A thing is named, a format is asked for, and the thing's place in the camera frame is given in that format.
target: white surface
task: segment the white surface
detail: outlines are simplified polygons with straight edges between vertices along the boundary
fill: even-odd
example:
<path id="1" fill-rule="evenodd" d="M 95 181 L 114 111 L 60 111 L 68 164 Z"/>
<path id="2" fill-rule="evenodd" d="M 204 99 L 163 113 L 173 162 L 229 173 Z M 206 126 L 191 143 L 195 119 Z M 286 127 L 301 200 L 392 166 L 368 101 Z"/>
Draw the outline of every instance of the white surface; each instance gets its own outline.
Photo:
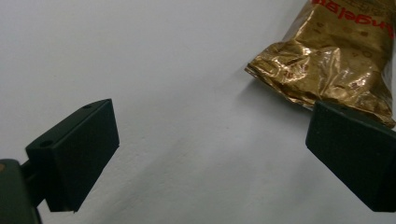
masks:
<path id="1" fill-rule="evenodd" d="M 120 148 L 50 223 L 394 223 L 305 147 L 310 112 L 243 71 L 305 0 L 0 3 L 1 158 L 112 98 Z"/>

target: shiny gold wrapper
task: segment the shiny gold wrapper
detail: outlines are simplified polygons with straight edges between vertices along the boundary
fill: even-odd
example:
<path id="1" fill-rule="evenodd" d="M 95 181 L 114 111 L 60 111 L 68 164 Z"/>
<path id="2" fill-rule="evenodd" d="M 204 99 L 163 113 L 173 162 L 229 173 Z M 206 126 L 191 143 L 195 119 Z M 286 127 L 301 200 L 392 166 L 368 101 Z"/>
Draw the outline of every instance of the shiny gold wrapper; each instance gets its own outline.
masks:
<path id="1" fill-rule="evenodd" d="M 332 101 L 394 127 L 391 96 L 393 0 L 311 0 L 282 42 L 246 68 L 304 106 Z"/>

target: gold foil package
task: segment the gold foil package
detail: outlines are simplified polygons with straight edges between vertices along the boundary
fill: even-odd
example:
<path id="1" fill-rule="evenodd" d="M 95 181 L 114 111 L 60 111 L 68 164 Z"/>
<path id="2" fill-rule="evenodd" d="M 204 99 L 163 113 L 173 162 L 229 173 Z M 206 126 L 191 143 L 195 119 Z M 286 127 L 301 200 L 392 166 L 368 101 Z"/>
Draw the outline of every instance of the gold foil package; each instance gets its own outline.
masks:
<path id="1" fill-rule="evenodd" d="M 331 101 L 393 127 L 393 0 L 311 0 L 246 71 L 294 103 Z"/>

